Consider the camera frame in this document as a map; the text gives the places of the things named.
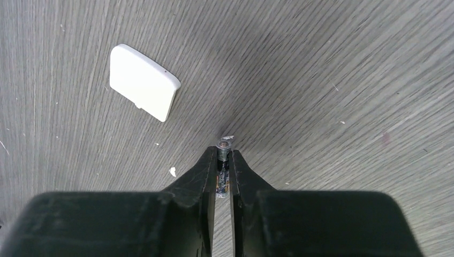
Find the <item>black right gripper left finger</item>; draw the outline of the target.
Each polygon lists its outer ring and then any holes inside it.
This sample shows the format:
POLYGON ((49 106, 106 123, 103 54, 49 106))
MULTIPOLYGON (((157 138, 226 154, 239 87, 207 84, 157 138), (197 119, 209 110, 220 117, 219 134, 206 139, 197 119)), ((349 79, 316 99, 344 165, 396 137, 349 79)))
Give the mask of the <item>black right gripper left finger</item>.
POLYGON ((158 192, 47 192, 26 205, 1 256, 211 256, 217 150, 158 192))

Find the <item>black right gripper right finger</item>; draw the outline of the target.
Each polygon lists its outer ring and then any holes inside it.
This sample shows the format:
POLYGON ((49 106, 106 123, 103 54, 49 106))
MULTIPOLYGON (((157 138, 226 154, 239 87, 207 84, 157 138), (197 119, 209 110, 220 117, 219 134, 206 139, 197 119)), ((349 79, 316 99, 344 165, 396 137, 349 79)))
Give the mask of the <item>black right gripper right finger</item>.
POLYGON ((234 256, 422 256, 385 193, 277 190, 238 150, 229 166, 234 256))

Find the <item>small white battery cover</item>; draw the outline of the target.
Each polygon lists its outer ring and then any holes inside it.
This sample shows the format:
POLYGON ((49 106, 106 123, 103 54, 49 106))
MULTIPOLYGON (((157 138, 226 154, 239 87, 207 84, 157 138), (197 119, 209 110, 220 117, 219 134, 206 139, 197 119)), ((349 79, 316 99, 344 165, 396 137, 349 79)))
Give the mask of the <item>small white battery cover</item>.
POLYGON ((165 122, 181 82, 146 55, 119 44, 110 53, 109 85, 138 109, 165 122))

